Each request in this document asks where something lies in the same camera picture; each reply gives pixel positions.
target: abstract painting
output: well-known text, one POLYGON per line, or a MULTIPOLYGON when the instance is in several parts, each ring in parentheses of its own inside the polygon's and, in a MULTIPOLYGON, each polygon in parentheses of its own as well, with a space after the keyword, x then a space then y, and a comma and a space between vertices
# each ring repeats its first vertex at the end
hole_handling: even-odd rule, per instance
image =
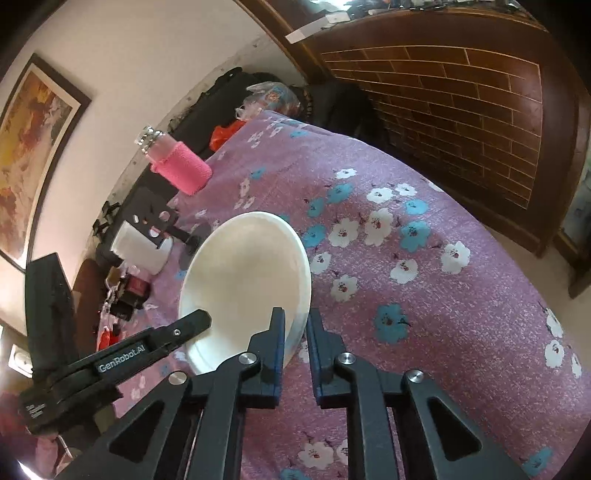
POLYGON ((0 117, 0 255, 23 272, 51 175, 89 103, 33 55, 0 117))

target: purple tablecloth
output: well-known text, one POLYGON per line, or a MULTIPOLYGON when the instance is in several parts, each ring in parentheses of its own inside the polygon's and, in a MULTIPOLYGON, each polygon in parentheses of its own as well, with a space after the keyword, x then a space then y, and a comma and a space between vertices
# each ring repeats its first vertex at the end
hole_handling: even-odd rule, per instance
MULTIPOLYGON (((282 216, 309 253, 312 306, 349 351, 388 371, 420 367, 528 474, 560 469, 591 417, 589 374, 535 288, 451 197, 362 142, 270 112, 209 164, 205 189, 171 201, 181 227, 282 216)), ((126 335, 177 319, 182 247, 126 335)), ((308 361, 303 341, 279 408, 248 411, 243 478, 347 477, 345 412, 316 406, 308 361)), ((123 384, 117 414, 175 369, 189 372, 182 349, 123 384)))

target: brick pattern panel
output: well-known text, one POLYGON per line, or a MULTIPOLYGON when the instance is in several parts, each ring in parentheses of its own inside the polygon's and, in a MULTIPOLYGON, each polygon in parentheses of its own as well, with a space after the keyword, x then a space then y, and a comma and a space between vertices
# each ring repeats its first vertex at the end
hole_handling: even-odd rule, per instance
POLYGON ((528 207, 541 144, 539 65, 446 46, 322 56, 335 77, 368 94, 393 145, 528 207))

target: bolt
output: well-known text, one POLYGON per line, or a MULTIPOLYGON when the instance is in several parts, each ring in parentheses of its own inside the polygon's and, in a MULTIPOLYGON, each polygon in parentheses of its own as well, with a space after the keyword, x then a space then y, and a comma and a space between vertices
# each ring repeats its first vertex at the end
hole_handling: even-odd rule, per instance
POLYGON ((168 381, 171 385, 183 385, 187 381, 187 374, 185 372, 172 372, 168 376, 168 381))
POLYGON ((355 356, 352 353, 349 352, 345 352, 340 354, 337 359, 339 360, 340 363, 342 363, 343 365, 351 365, 354 364, 355 361, 357 360, 355 358, 355 356))
POLYGON ((407 378, 413 383, 420 383, 425 379, 425 373, 420 370, 409 370, 407 372, 407 378))
POLYGON ((244 352, 238 357, 238 361, 242 365, 252 365, 254 362, 256 362, 256 355, 254 353, 244 352))

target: black picture frame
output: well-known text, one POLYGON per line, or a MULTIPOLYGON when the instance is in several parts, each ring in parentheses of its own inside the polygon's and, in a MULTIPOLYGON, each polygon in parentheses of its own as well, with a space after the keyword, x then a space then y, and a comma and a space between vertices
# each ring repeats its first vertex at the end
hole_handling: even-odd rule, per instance
POLYGON ((74 113, 74 116, 72 117, 70 123, 66 126, 66 129, 63 132, 63 136, 57 145, 57 148, 55 150, 53 157, 51 158, 51 161, 50 161, 49 166, 47 168, 47 172, 45 174, 45 177, 41 180, 41 189, 39 191, 37 202, 33 206, 33 209, 34 209, 33 216, 30 217, 30 225, 31 225, 30 234, 29 234, 28 239, 25 240, 25 246, 27 247, 27 256, 26 256, 26 261, 25 261, 25 267, 19 265, 19 263, 17 263, 16 260, 14 260, 9 254, 4 252, 0 248, 0 257, 2 257, 4 260, 8 261, 14 268, 16 268, 17 270, 19 270, 22 273, 25 273, 26 265, 31 261, 31 256, 33 254, 33 245, 35 242, 35 234, 37 231, 37 224, 38 224, 39 217, 41 214, 41 208, 43 207, 43 202, 44 202, 45 196, 47 194, 47 190, 49 188, 49 183, 51 182, 51 178, 52 178, 53 173, 57 167, 57 163, 61 157, 61 154, 62 154, 68 140, 70 139, 70 137, 72 135, 72 132, 74 131, 75 127, 78 125, 78 122, 80 121, 80 118, 84 114, 86 108, 90 105, 90 98, 88 96, 86 96, 80 89, 75 87, 69 80, 67 80, 63 75, 61 75, 56 69, 51 67, 38 54, 34 53, 31 56, 31 58, 29 59, 29 61, 27 62, 27 64, 25 65, 25 67, 23 68, 21 74, 18 77, 18 80, 16 81, 14 87, 12 88, 10 95, 8 96, 6 105, 4 106, 4 108, 2 110, 2 115, 0 116, 0 128, 2 127, 2 124, 4 123, 4 119, 6 117, 6 114, 8 113, 9 107, 12 104, 12 100, 13 100, 14 96, 18 93, 19 88, 21 86, 21 82, 23 81, 24 76, 29 72, 31 65, 34 65, 39 70, 41 70, 52 82, 54 82, 59 88, 63 89, 68 95, 70 95, 78 103, 78 105, 76 106, 76 111, 74 113))

